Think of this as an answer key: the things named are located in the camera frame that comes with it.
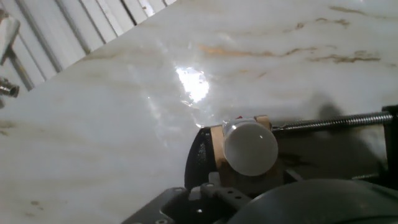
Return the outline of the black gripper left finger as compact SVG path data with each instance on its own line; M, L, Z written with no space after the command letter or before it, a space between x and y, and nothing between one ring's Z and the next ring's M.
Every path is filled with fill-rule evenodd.
M163 191L136 213L124 220L122 224L172 224L175 221L164 212L164 208L188 195L189 191L183 187L174 187Z

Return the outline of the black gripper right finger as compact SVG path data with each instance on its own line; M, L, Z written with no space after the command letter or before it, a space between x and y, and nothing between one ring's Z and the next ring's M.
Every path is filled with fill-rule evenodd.
M164 214L174 223L226 223L250 201L237 189L207 183L171 199L164 206Z

